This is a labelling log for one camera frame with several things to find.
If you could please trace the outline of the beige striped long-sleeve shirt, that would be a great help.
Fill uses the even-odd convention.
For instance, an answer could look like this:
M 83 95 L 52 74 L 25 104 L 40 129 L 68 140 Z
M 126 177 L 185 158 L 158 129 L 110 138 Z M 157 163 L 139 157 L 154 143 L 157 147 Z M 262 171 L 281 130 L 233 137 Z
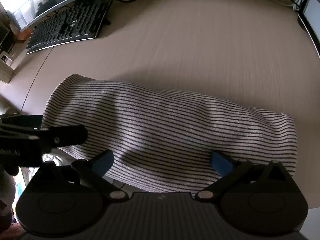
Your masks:
M 290 175 L 296 170 L 291 116 L 199 93 L 73 74 L 52 92 L 42 124 L 85 126 L 87 141 L 64 151 L 91 159 L 111 150 L 107 175 L 149 192 L 195 193 L 217 181 L 210 165 L 215 150 L 256 165 L 277 160 Z

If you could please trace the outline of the small white box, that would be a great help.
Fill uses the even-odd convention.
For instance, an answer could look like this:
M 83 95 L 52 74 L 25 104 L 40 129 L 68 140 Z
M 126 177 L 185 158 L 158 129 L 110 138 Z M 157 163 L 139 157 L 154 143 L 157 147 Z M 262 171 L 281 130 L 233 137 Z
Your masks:
M 8 54 L 6 51 L 2 51 L 1 61 L 6 65 L 11 66 L 11 64 L 15 61 L 15 59 L 12 55 Z

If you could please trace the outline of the orange object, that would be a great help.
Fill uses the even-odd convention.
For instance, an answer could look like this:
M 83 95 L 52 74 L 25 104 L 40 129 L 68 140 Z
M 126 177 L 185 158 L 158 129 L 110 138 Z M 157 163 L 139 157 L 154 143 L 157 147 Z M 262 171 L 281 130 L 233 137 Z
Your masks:
M 18 41 L 26 41 L 31 36 L 31 29 L 27 28 L 24 31 L 19 31 L 16 35 Z

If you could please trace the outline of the black mechanical keyboard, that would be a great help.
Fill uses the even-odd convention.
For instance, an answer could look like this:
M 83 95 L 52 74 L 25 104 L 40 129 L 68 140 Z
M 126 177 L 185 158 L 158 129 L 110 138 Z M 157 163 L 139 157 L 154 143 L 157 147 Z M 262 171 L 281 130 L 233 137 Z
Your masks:
M 84 0 L 36 25 L 26 53 L 97 38 L 108 12 L 107 0 Z

